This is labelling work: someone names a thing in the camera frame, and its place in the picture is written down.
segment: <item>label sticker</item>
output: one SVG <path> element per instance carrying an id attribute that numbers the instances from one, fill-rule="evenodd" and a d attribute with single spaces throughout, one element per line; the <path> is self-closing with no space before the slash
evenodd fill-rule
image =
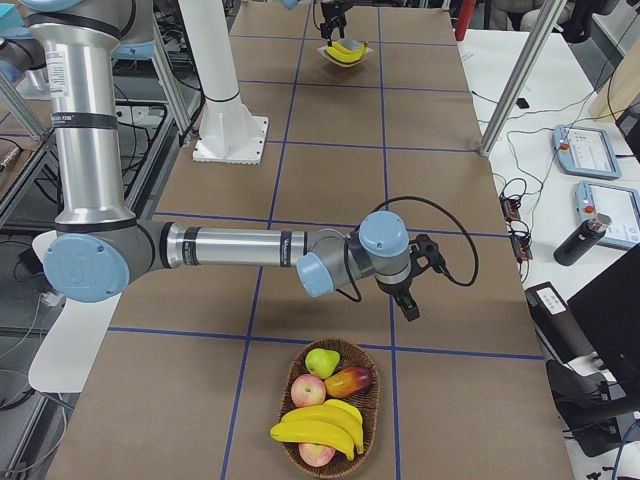
<path id="1" fill-rule="evenodd" d="M 549 287 L 538 290 L 538 296 L 540 297 L 540 300 L 542 300 L 542 303 L 545 304 L 549 312 L 551 312 L 551 315 L 557 315 L 558 313 L 567 310 L 566 308 L 564 308 L 564 305 L 555 294 L 555 292 Z"/>
<path id="2" fill-rule="evenodd" d="M 51 98 L 66 97 L 68 89 L 64 52 L 48 52 L 46 57 Z"/>

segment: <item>fruit basket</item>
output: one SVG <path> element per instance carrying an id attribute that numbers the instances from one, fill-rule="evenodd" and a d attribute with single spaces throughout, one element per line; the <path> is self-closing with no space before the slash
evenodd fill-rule
<path id="1" fill-rule="evenodd" d="M 371 357 L 369 357 L 369 355 L 357 345 L 335 338 L 313 342 L 303 348 L 298 355 L 296 355 L 291 368 L 289 369 L 289 377 L 280 408 L 280 419 L 286 413 L 296 408 L 291 399 L 291 385 L 300 375 L 309 373 L 305 367 L 304 360 L 307 353 L 314 348 L 325 348 L 328 350 L 335 350 L 340 353 L 340 361 L 336 367 L 336 371 L 350 366 L 365 367 L 370 369 L 373 375 L 373 382 L 368 390 L 343 399 L 347 403 L 358 408 L 362 414 L 362 427 L 364 433 L 364 452 L 362 454 L 356 453 L 354 460 L 351 461 L 347 460 L 343 454 L 336 454 L 327 465 L 323 467 L 311 467 L 302 460 L 296 443 L 283 443 L 285 452 L 289 459 L 305 473 L 315 478 L 340 478 L 348 475 L 362 465 L 373 447 L 373 441 L 376 433 L 376 422 L 378 418 L 378 406 L 380 403 L 379 376 Z"/>

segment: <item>apple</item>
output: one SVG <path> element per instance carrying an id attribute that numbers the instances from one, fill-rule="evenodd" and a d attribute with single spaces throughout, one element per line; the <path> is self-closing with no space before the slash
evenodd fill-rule
<path id="1" fill-rule="evenodd" d="M 320 405 L 327 396 L 324 382 L 310 373 L 300 375 L 291 385 L 291 400 L 296 407 Z"/>
<path id="2" fill-rule="evenodd" d="M 311 467 L 324 467 L 336 454 L 336 449 L 315 443 L 299 443 L 298 451 L 305 463 Z"/>
<path id="3" fill-rule="evenodd" d="M 314 348 L 304 359 L 304 364 L 310 373 L 321 379 L 329 378 L 338 366 L 340 354 L 335 350 L 325 348 Z"/>

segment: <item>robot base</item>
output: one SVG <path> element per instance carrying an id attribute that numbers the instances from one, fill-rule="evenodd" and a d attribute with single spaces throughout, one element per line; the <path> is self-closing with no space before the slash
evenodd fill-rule
<path id="1" fill-rule="evenodd" d="M 267 137 L 269 119 L 254 117 L 239 98 L 225 108 L 207 102 L 200 138 L 193 152 L 196 162 L 259 164 Z"/>

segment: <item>white cable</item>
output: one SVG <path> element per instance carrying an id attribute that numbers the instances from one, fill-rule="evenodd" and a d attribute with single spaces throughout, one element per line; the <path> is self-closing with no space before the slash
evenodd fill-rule
<path id="1" fill-rule="evenodd" d="M 43 297 L 42 293 L 38 295 L 38 305 L 36 306 L 36 314 L 33 316 L 33 321 L 31 322 L 31 326 L 29 327 L 29 330 L 27 330 L 27 333 L 24 334 L 24 337 L 22 337 L 22 339 L 18 343 L 16 343 L 13 347 L 11 347 L 9 350 L 4 352 L 2 356 L 0 356 L 0 360 L 2 360 L 4 357 L 9 355 L 11 352 L 13 352 L 16 348 L 22 345 L 27 338 L 29 338 L 29 334 L 31 333 L 31 330 L 33 330 L 33 327 L 36 324 L 36 320 L 38 319 L 38 312 L 40 311 L 40 303 L 42 301 L 42 297 Z"/>
<path id="2" fill-rule="evenodd" d="M 63 401 L 62 400 L 62 395 L 58 394 L 58 398 L 61 401 Z M 60 434 L 60 438 L 55 443 L 55 445 L 47 453 L 45 453 L 42 457 L 40 457 L 38 460 L 33 462 L 31 465 L 27 465 L 24 468 L 15 468 L 15 469 L 10 469 L 10 470 L 0 469 L 0 473 L 1 474 L 6 474 L 6 473 L 14 474 L 14 473 L 25 473 L 25 472 L 28 472 L 29 470 L 32 470 L 35 467 L 38 467 L 38 466 L 42 465 L 47 460 L 47 458 L 49 458 L 56 451 L 56 449 L 62 443 L 62 439 L 64 438 L 64 434 L 66 433 L 67 426 L 68 426 L 68 423 L 67 423 L 67 412 L 66 412 L 64 407 L 61 406 L 60 408 L 62 410 L 62 422 L 64 424 L 64 427 L 62 428 L 62 433 Z"/>
<path id="3" fill-rule="evenodd" d="M 20 396 L 24 395 L 24 393 L 25 393 L 25 388 L 26 388 L 26 389 L 29 389 L 29 388 L 31 388 L 31 385 L 29 384 L 29 377 L 28 377 L 25 373 L 19 372 L 19 371 L 17 371 L 17 370 L 8 370 L 8 369 L 5 369 L 5 368 L 0 368 L 0 372 L 4 372 L 4 373 L 17 373 L 18 375 L 22 375 L 24 378 L 26 378 L 26 379 L 27 379 L 27 383 L 25 383 L 25 384 L 24 384 L 24 386 L 22 386 L 22 387 L 20 388 L 20 391 L 19 391 L 18 393 L 16 393 L 13 397 L 11 397 L 9 400 L 7 400 L 6 402 L 4 402 L 2 405 L 0 405 L 0 408 L 1 408 L 1 407 L 2 407 L 2 406 L 4 406 L 4 405 L 11 405 L 13 402 L 15 402 L 15 401 L 18 399 L 18 397 L 20 397 Z"/>

